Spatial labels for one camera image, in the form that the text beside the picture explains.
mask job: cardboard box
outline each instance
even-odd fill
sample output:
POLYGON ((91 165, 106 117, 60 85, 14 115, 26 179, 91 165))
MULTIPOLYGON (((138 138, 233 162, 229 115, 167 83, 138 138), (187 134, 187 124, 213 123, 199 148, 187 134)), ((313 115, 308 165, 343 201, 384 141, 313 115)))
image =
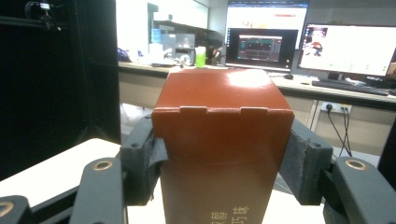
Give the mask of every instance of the cardboard box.
POLYGON ((262 223, 294 119, 262 70, 171 71, 151 117, 166 223, 262 223))

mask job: box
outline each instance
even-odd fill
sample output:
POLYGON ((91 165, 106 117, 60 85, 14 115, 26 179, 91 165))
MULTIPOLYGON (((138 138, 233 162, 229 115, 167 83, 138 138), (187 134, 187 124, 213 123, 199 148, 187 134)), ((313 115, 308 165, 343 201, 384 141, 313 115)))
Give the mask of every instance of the box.
POLYGON ((294 119, 262 70, 173 70, 151 118, 166 223, 262 223, 294 119))

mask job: keyboard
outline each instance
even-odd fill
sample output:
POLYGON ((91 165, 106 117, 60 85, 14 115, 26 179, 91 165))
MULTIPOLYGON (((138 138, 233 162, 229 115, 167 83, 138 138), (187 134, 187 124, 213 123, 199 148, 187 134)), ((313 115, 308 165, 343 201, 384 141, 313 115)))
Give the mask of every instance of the keyboard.
POLYGON ((382 95, 382 96, 389 95, 386 91, 374 87, 353 86, 353 85, 346 85, 342 83, 334 83, 334 82, 326 82, 326 81, 312 81, 312 86, 337 89, 341 91, 354 91, 354 92, 361 92, 361 93, 368 93, 368 94, 382 95))

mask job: computer monitor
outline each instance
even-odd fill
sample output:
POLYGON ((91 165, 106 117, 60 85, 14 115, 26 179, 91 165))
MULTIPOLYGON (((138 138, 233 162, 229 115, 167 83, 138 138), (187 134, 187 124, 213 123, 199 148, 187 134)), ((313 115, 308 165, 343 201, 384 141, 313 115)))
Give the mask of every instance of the computer monitor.
POLYGON ((290 72, 298 30, 229 29, 225 65, 290 72))
POLYGON ((396 26, 308 23, 299 67, 326 71, 328 79, 341 79, 343 74, 385 76, 395 36, 396 26))
POLYGON ((229 0, 225 43, 230 28, 298 30, 295 48, 300 46, 308 0, 229 0))

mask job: power outlet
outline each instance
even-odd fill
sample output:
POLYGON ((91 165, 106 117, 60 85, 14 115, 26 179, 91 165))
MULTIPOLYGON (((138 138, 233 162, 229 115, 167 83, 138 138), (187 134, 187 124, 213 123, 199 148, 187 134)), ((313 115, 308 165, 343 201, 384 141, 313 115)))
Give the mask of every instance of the power outlet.
POLYGON ((332 111, 333 113, 349 113, 350 114, 350 110, 352 109, 352 105, 344 105, 344 104, 338 104, 338 103, 332 103, 332 102, 323 102, 322 106, 321 106, 321 110, 324 110, 327 112, 327 105, 332 105, 332 111))

